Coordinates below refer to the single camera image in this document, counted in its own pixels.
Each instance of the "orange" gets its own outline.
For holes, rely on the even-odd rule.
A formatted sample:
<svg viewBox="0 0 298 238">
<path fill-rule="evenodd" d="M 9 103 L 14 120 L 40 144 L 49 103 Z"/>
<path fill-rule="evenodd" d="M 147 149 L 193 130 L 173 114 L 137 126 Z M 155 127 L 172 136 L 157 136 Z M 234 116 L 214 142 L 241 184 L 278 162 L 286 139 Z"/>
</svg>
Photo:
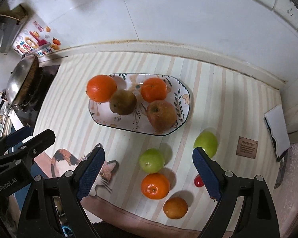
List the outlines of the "orange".
<svg viewBox="0 0 298 238">
<path fill-rule="evenodd" d="M 171 198 L 163 205 L 163 212 L 168 218 L 180 219 L 188 212 L 188 204 L 182 198 Z"/>
<path fill-rule="evenodd" d="M 160 173 L 149 174 L 141 182 L 141 192 L 153 200 L 163 199 L 170 191 L 169 180 Z"/>
<path fill-rule="evenodd" d="M 117 91 L 117 84 L 108 75 L 97 75 L 92 77 L 86 87 L 88 97 L 99 103 L 108 102 L 111 96 Z"/>
<path fill-rule="evenodd" d="M 141 95 L 145 101 L 164 100 L 167 97 L 167 85 L 159 78 L 150 78 L 141 86 Z"/>
</svg>

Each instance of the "white ceramic plate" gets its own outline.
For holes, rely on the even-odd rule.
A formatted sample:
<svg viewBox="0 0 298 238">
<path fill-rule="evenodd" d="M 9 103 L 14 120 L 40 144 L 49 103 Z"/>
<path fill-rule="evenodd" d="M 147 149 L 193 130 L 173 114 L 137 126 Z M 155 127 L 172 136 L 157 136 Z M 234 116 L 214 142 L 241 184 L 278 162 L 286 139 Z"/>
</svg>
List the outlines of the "white ceramic plate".
<svg viewBox="0 0 298 238">
<path fill-rule="evenodd" d="M 137 97 L 135 111 L 129 115 L 118 115 L 113 113 L 108 103 L 97 103 L 89 101 L 89 112 L 93 120 L 103 126 L 116 129 L 139 132 L 156 136 L 165 136 L 182 126 L 188 118 L 190 111 L 190 93 L 188 89 L 178 79 L 168 75 L 156 74 L 136 74 L 136 73 L 115 73 L 110 75 L 117 83 L 118 89 L 132 91 Z M 167 131 L 157 132 L 147 118 L 146 109 L 149 105 L 140 94 L 142 83 L 149 78 L 158 77 L 162 79 L 168 87 L 168 95 L 165 101 L 174 105 L 178 118 L 175 124 Z"/>
</svg>

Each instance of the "metal pot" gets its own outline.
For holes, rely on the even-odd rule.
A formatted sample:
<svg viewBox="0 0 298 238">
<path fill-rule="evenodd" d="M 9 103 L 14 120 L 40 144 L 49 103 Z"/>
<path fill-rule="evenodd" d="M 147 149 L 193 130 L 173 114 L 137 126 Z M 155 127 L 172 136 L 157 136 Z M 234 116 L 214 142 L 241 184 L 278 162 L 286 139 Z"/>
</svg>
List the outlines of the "metal pot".
<svg viewBox="0 0 298 238">
<path fill-rule="evenodd" d="M 8 80 L 6 93 L 2 97 L 0 110 L 7 100 L 8 112 L 13 106 L 20 105 L 26 98 L 36 76 L 40 75 L 39 60 L 36 55 L 27 55 L 16 65 Z"/>
</svg>

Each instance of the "countertop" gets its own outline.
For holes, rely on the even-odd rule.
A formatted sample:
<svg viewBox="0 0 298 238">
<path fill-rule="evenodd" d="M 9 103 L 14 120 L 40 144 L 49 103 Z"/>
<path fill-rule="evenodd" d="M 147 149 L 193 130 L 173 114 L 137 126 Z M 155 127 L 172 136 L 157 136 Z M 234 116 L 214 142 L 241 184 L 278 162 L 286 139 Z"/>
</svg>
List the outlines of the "countertop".
<svg viewBox="0 0 298 238">
<path fill-rule="evenodd" d="M 166 74 L 180 79 L 191 93 L 188 120 L 165 137 L 96 124 L 88 111 L 86 83 L 97 74 L 111 73 Z M 192 163 L 195 138 L 204 129 L 215 132 L 219 147 L 212 159 L 237 176 L 262 175 L 272 193 L 279 163 L 263 115 L 278 104 L 281 104 L 278 90 L 202 61 L 131 52 L 73 55 L 62 62 L 37 118 L 34 135 L 45 129 L 53 130 L 56 135 L 55 144 L 37 158 L 37 163 L 51 176 L 50 160 L 58 149 L 67 149 L 80 159 L 101 143 L 105 160 L 116 160 L 119 169 L 110 182 L 112 193 L 99 188 L 97 196 L 83 199 L 87 210 L 144 237 L 197 237 L 216 203 L 205 187 L 197 188 L 193 184 L 197 175 Z M 256 159 L 236 155 L 239 136 L 258 141 Z M 158 201 L 147 199 L 140 191 L 146 173 L 140 170 L 137 161 L 149 148 L 158 148 L 167 155 L 161 173 L 170 180 L 172 189 Z M 189 210 L 183 218 L 170 220 L 162 207 L 175 193 L 187 200 Z M 242 198 L 239 198 L 227 231 L 234 230 L 241 206 Z"/>
</svg>

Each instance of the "stove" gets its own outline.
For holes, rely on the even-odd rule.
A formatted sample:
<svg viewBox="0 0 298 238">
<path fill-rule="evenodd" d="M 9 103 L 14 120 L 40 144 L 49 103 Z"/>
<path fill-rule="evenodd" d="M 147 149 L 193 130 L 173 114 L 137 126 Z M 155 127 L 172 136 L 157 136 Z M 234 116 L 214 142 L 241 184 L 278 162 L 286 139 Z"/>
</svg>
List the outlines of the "stove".
<svg viewBox="0 0 298 238">
<path fill-rule="evenodd" d="M 52 81 L 55 78 L 58 68 L 59 65 L 42 67 L 42 78 L 40 79 L 35 92 L 33 94 L 29 94 L 29 98 L 23 102 L 20 109 L 13 107 L 15 114 L 18 116 L 23 126 L 29 125 L 34 128 L 42 103 L 52 84 Z"/>
</svg>

